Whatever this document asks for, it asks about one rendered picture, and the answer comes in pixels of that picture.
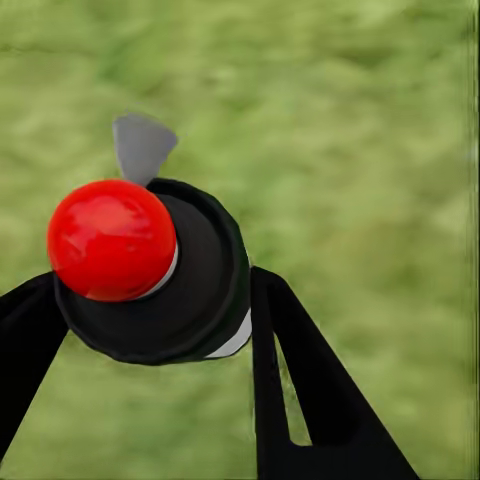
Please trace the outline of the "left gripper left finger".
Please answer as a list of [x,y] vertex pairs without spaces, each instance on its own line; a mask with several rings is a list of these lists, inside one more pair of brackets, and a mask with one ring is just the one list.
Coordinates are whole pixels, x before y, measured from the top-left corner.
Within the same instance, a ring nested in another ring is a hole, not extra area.
[[68,330],[53,271],[0,297],[0,462]]

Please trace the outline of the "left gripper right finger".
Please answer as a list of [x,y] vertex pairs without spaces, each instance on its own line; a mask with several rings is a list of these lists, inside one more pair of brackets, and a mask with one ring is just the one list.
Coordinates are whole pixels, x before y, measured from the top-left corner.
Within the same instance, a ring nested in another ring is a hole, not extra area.
[[[252,267],[258,480],[419,480],[289,284]],[[289,437],[277,334],[313,446]]]

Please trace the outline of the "pesticide atomizer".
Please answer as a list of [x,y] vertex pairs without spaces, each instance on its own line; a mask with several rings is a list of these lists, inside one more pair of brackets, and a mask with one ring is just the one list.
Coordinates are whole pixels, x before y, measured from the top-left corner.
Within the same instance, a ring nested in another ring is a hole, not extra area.
[[160,119],[112,124],[120,179],[86,183],[54,210],[47,252],[63,318],[118,362],[220,360],[252,336],[252,267],[216,196],[154,178],[176,147]]

